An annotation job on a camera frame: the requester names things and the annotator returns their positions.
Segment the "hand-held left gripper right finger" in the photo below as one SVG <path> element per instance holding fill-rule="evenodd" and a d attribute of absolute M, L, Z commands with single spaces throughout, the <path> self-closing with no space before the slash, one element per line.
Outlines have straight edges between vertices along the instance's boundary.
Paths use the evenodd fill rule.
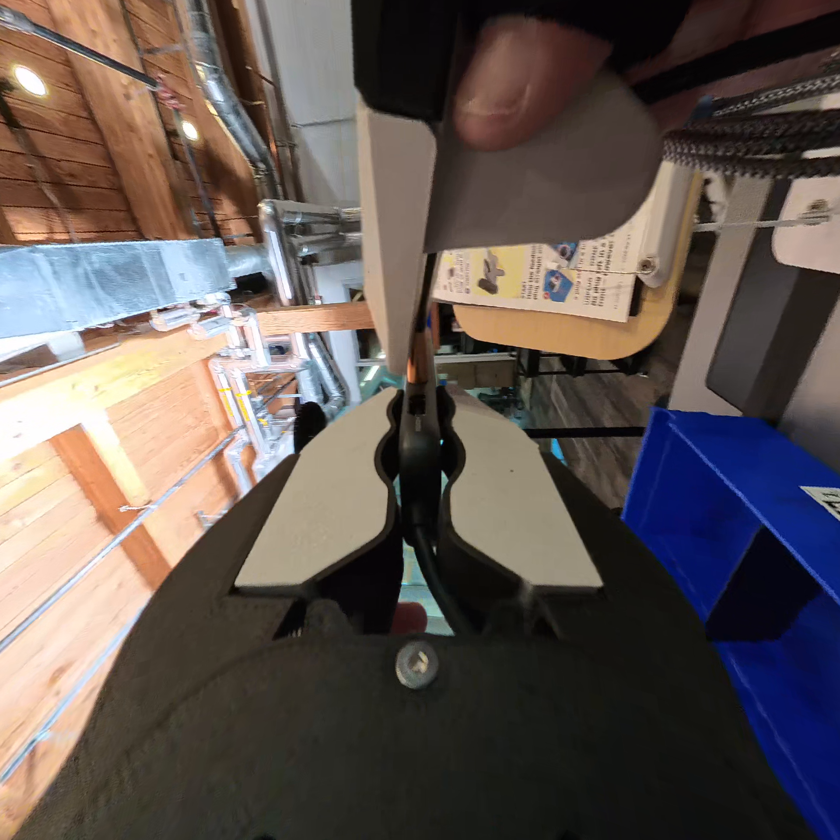
<path fill-rule="evenodd" d="M 524 430 L 456 385 L 438 395 L 446 485 L 436 572 L 458 632 L 561 634 L 603 580 L 543 453 Z"/>

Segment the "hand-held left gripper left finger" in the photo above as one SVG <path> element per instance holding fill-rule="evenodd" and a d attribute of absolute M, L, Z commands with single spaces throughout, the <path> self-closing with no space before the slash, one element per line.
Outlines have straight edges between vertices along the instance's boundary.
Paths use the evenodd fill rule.
<path fill-rule="evenodd" d="M 364 634 L 392 629 L 403 579 L 394 489 L 403 392 L 385 388 L 297 457 L 234 582 L 245 596 L 335 601 Z"/>

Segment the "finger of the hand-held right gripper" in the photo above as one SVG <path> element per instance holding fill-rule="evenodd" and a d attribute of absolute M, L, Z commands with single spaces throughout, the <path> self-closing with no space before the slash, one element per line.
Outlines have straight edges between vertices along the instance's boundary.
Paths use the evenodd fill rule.
<path fill-rule="evenodd" d="M 436 152 L 424 122 L 358 106 L 364 294 L 395 375 L 406 373 L 413 346 Z"/>

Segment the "blue plastic bin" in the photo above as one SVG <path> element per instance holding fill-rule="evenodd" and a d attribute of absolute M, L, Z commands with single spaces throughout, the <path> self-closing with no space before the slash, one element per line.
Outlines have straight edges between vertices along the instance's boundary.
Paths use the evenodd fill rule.
<path fill-rule="evenodd" d="M 760 419 L 656 408 L 623 509 L 820 838 L 839 837 L 838 488 Z"/>

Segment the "person's right hand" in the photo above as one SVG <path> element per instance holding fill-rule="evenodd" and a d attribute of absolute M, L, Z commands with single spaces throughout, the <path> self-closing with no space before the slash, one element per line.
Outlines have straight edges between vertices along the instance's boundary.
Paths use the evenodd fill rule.
<path fill-rule="evenodd" d="M 454 97 L 458 136 L 513 148 L 548 126 L 609 67 L 630 78 L 816 21 L 838 43 L 838 2 L 463 2 L 476 31 Z"/>

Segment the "silver conduit pipes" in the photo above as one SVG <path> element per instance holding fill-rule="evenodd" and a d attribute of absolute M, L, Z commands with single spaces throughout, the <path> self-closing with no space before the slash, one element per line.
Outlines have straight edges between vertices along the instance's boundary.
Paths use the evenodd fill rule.
<path fill-rule="evenodd" d="M 258 220 L 271 272 L 272 288 L 282 306 L 308 306 L 319 299 L 315 266 L 361 259 L 361 210 L 279 199 L 258 204 Z"/>

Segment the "black pole stand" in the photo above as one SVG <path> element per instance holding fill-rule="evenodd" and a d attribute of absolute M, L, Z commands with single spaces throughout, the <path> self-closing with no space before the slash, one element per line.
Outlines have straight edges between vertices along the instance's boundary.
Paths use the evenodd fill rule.
<path fill-rule="evenodd" d="M 299 405 L 293 428 L 293 447 L 299 454 L 328 425 L 324 411 L 315 402 Z M 641 438 L 644 426 L 612 427 L 523 427 L 524 433 L 533 440 Z"/>

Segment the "instruction sheet on stand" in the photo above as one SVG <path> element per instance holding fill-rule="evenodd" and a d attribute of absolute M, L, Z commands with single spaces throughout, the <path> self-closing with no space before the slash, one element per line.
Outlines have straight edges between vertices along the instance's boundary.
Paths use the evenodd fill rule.
<path fill-rule="evenodd" d="M 702 187 L 701 175 L 692 172 L 691 176 L 670 277 L 658 288 L 643 290 L 635 317 L 608 322 L 568 314 L 455 305 L 458 324 L 476 340 L 595 361 L 622 359 L 645 350 L 663 332 L 677 303 Z"/>

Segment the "wooden post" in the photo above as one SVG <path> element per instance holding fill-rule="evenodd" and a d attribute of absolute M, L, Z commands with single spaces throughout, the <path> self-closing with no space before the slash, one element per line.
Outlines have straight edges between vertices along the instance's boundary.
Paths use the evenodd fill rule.
<path fill-rule="evenodd" d="M 300 307 L 282 307 L 257 312 L 266 335 L 324 333 L 373 329 L 374 322 L 366 302 L 343 302 Z"/>

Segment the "silver round duct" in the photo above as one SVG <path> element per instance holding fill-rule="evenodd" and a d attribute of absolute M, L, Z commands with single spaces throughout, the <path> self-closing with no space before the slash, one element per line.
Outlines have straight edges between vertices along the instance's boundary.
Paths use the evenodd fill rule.
<path fill-rule="evenodd" d="M 301 396 L 306 403 L 318 404 L 330 423 L 348 405 L 347 385 L 321 335 L 305 332 L 302 340 L 307 364 L 298 377 Z"/>

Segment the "flexible silver duct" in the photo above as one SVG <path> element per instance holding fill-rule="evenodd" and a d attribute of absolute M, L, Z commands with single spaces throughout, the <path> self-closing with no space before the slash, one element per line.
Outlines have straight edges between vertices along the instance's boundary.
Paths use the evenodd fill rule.
<path fill-rule="evenodd" d="M 269 147 L 224 69 L 208 2 L 181 2 L 180 16 L 186 50 L 208 109 L 248 163 L 260 196 L 281 198 L 280 178 Z"/>

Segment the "rectangular metal duct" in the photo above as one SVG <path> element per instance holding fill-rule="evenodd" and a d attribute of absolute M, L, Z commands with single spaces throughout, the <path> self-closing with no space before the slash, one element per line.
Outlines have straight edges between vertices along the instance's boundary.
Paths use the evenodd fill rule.
<path fill-rule="evenodd" d="M 80 331 L 234 288 L 217 239 L 3 246 L 1 337 Z"/>

